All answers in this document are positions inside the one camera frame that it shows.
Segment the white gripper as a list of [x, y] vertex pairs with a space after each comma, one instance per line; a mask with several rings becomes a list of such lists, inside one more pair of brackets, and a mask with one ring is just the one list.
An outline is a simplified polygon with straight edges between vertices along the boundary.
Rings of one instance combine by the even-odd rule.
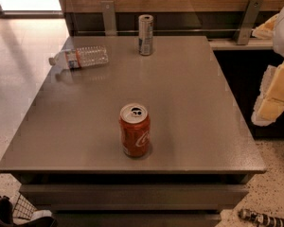
[[[284, 7], [278, 15], [257, 26], [252, 36], [261, 40], [273, 38], [274, 52], [284, 57]], [[254, 125], [264, 127], [274, 123], [284, 112], [284, 62], [278, 67], [267, 67], [259, 91], [251, 120]]]

